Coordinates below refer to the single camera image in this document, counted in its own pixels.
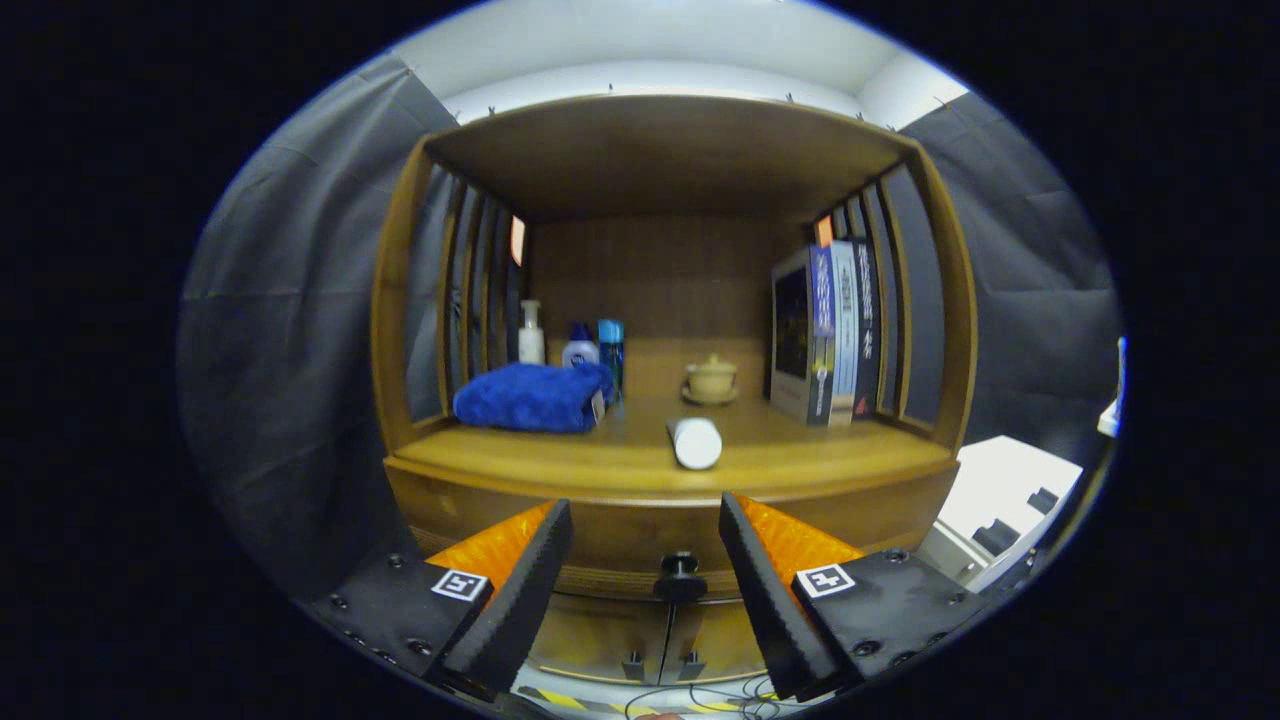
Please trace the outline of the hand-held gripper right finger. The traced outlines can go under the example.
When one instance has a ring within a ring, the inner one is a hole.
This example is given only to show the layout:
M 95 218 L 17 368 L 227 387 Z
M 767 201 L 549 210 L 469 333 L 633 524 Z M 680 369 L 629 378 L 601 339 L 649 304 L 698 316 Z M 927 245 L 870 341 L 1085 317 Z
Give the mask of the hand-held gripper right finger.
M 910 551 L 856 550 L 744 495 L 722 495 L 718 528 L 782 700 L 893 673 L 964 633 L 989 605 Z

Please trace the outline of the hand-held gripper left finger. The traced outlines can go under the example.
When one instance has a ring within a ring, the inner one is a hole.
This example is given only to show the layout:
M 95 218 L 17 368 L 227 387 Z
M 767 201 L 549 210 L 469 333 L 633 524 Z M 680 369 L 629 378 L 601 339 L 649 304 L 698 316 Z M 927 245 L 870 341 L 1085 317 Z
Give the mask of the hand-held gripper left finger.
M 566 498 L 431 557 L 408 537 L 324 591 L 314 616 L 394 670 L 493 701 L 509 691 L 532 648 L 572 541 Z

